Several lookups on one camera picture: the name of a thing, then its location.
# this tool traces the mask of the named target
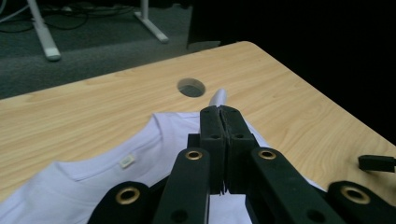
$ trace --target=dark background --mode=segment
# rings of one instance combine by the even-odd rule
[[[396,7],[390,1],[195,1],[189,41],[247,40],[393,144]]]

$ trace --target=black object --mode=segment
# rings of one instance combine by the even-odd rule
[[[359,168],[363,171],[382,171],[395,173],[396,160],[393,157],[363,155],[359,156]]]
[[[206,224],[209,195],[226,190],[246,195],[254,224],[394,223],[395,208],[365,187],[341,181],[326,193],[309,185],[279,151],[259,146],[238,110],[210,106],[200,116],[201,132],[189,135],[167,181],[142,188],[148,194],[127,208],[114,206],[122,191],[112,189],[89,223]]]

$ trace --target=black cable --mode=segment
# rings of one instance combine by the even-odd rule
[[[5,25],[7,27],[8,24],[12,23],[12,22],[22,22],[22,21],[26,21],[29,22],[28,27],[24,28],[24,29],[20,29],[20,30],[5,30],[5,29],[0,29],[0,33],[5,33],[5,34],[17,34],[17,33],[23,33],[26,31],[30,31],[33,30],[35,27],[32,24],[32,20],[31,17],[25,16],[23,18],[18,18],[18,19],[14,19],[14,20],[9,20],[9,21],[3,21],[2,23],[0,23],[0,27],[2,25]]]

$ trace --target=white t-shirt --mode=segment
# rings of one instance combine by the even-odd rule
[[[268,147],[247,125],[259,145]],[[177,153],[187,147],[188,134],[199,128],[198,112],[153,114],[143,130],[105,154],[50,164],[0,204],[0,223],[87,223],[93,209],[119,183],[150,187],[169,175]],[[123,167],[131,158],[134,161]],[[244,195],[212,195],[209,207],[209,223],[251,223]]]

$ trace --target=desk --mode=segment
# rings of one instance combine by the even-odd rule
[[[187,77],[205,84],[203,96],[178,91]],[[360,155],[396,157],[396,147],[248,42],[0,101],[0,200],[54,160],[85,160],[117,146],[153,112],[201,110],[219,88],[302,175],[325,189],[356,182],[396,205],[395,174],[358,168]]]

